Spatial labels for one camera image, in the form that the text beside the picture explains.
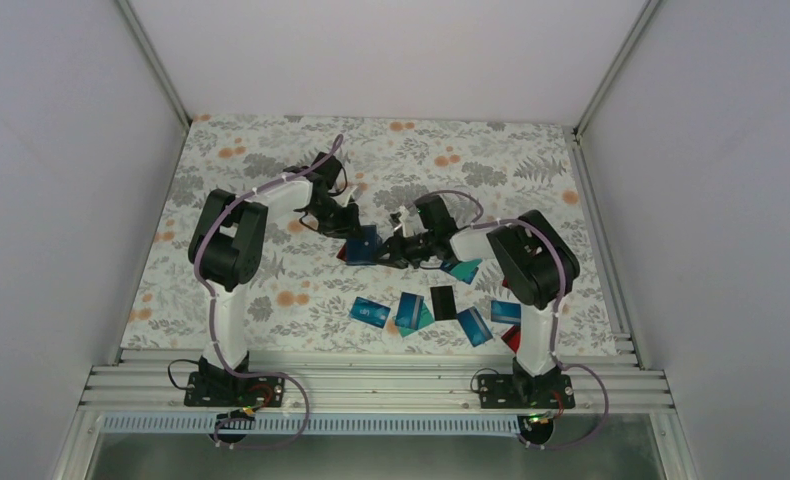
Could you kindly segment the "blue denim card holder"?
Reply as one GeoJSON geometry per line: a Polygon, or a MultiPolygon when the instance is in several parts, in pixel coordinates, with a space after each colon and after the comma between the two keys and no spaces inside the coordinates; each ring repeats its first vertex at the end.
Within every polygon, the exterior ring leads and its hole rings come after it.
{"type": "Polygon", "coordinates": [[[349,238],[345,245],[345,263],[351,266],[376,264],[376,254],[382,240],[376,225],[362,225],[359,238],[349,238]]]}

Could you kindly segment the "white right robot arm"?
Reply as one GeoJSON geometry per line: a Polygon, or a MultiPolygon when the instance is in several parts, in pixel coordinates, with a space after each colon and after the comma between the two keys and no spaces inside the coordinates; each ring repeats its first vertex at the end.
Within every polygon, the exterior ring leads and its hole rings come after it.
{"type": "Polygon", "coordinates": [[[573,289],[580,264],[544,215],[537,210],[513,219],[460,227],[438,195],[414,202],[424,230],[406,236],[398,226],[377,249],[374,261],[394,268],[419,268],[436,258],[451,266],[493,260],[508,289],[522,305],[520,345],[512,384],[515,399],[536,407],[551,393],[546,374],[561,366],[556,353],[559,309],[573,289]]]}

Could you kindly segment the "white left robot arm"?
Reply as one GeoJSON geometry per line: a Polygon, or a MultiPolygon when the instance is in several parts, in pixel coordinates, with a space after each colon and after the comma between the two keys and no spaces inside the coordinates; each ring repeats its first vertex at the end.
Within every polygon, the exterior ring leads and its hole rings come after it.
{"type": "Polygon", "coordinates": [[[362,238],[359,208],[347,189],[335,190],[343,164],[321,152],[309,166],[285,169],[278,179],[237,196],[214,189],[206,197],[188,250],[196,278],[210,295],[210,340],[198,374],[226,405],[249,391],[248,346],[243,333],[244,285],[259,269],[269,222],[290,213],[315,218],[314,230],[335,239],[362,238]]]}

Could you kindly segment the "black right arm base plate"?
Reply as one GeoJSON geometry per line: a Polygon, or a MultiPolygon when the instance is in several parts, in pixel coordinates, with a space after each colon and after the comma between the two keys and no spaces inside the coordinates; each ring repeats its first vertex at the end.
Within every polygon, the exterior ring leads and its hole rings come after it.
{"type": "Polygon", "coordinates": [[[553,370],[529,377],[483,373],[476,377],[478,399],[482,409],[572,409],[576,406],[569,375],[553,370]]]}

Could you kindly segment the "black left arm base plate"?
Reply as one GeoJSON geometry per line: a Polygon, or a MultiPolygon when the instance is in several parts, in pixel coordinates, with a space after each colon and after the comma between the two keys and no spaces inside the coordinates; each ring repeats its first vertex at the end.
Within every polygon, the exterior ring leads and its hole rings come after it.
{"type": "Polygon", "coordinates": [[[241,379],[226,372],[193,372],[188,379],[183,403],[187,407],[270,407],[282,406],[286,381],[273,376],[241,379]]]}

